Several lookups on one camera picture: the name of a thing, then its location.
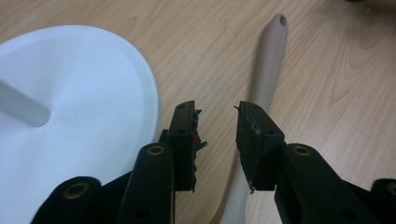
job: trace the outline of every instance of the white plastic rod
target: white plastic rod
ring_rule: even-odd
[[[0,80],[0,111],[32,127],[40,127],[50,119],[50,111]]]
[[[288,23],[282,14],[275,15],[265,26],[257,50],[257,62],[251,79],[248,100],[269,111],[282,67],[288,40]],[[245,223],[248,182],[238,162],[221,224]]]

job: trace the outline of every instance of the white plate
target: white plate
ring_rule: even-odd
[[[29,223],[66,179],[102,184],[158,137],[154,77],[130,43],[88,26],[58,26],[0,45],[0,79],[49,108],[32,128],[0,113],[0,223]]]

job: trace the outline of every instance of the wood grain surface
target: wood grain surface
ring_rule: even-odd
[[[0,43],[81,24],[134,44],[157,79],[164,128],[184,101],[204,110],[209,146],[195,193],[177,194],[176,223],[219,223],[237,162],[233,106],[248,97],[260,31],[279,12],[290,36],[270,115],[286,141],[316,148],[365,189],[396,178],[396,1],[0,0]],[[247,223],[280,222],[273,196],[248,196]]]

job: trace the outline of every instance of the wooden table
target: wooden table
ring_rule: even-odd
[[[0,1],[0,43],[36,29],[106,29],[146,57],[174,107],[204,110],[196,192],[177,194],[177,223],[218,223],[237,162],[233,105],[246,100],[259,33],[278,12],[290,36],[270,115],[288,143],[316,148],[345,180],[369,189],[396,178],[396,2],[291,0]],[[247,223],[280,222],[273,193],[248,196]]]

